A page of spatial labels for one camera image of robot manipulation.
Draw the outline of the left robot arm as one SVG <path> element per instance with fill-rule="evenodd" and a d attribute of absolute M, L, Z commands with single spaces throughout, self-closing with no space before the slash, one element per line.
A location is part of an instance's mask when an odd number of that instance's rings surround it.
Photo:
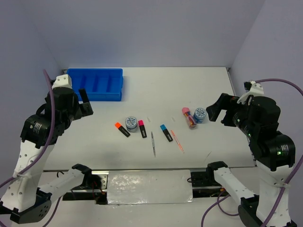
<path fill-rule="evenodd" d="M 85 89 L 77 95 L 71 88 L 56 87 L 45 103 L 28 117 L 21 132 L 20 153 L 13 176 L 2 183 L 8 188 L 0 200 L 1 214 L 17 224 L 29 224 L 46 217 L 54 201 L 66 192 L 93 183 L 92 170 L 75 164 L 68 172 L 42 186 L 39 181 L 57 140 L 72 121 L 93 115 Z"/>

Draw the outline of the blue cap highlighter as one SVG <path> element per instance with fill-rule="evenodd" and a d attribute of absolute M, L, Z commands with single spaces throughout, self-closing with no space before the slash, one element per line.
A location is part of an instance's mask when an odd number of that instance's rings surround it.
<path fill-rule="evenodd" d="M 172 138 L 171 134 L 169 133 L 168 129 L 166 128 L 166 126 L 164 124 L 162 124 L 160 126 L 160 128 L 161 128 L 162 132 L 164 133 L 165 137 L 167 138 L 167 140 L 169 142 L 172 142 L 173 138 Z"/>

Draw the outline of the pink cap highlighter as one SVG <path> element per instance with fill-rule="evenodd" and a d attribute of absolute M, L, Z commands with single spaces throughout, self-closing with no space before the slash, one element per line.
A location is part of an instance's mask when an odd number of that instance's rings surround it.
<path fill-rule="evenodd" d="M 139 124 L 139 129 L 140 129 L 142 138 L 146 138 L 147 137 L 147 133 L 146 133 L 146 129 L 145 129 L 143 120 L 139 120 L 138 124 Z"/>

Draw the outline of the orange cap highlighter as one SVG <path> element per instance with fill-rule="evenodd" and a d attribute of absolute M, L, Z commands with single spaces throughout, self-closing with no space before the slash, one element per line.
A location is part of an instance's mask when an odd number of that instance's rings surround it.
<path fill-rule="evenodd" d="M 130 136 L 130 133 L 122 126 L 122 124 L 120 124 L 119 122 L 115 123 L 115 127 L 121 132 L 123 133 L 126 137 Z"/>

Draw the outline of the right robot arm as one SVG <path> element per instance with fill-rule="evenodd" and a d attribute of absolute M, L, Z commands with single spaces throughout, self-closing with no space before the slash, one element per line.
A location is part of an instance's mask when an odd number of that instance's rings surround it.
<path fill-rule="evenodd" d="M 225 110 L 221 123 L 239 128 L 248 138 L 259 172 L 259 194 L 246 189 L 223 161 L 208 164 L 206 181 L 211 185 L 219 183 L 229 193 L 238 204 L 245 226 L 295 227 L 288 209 L 288 177 L 294 170 L 295 145 L 277 129 L 280 107 L 265 96 L 249 95 L 243 104 L 238 100 L 222 93 L 206 111 L 214 122 Z"/>

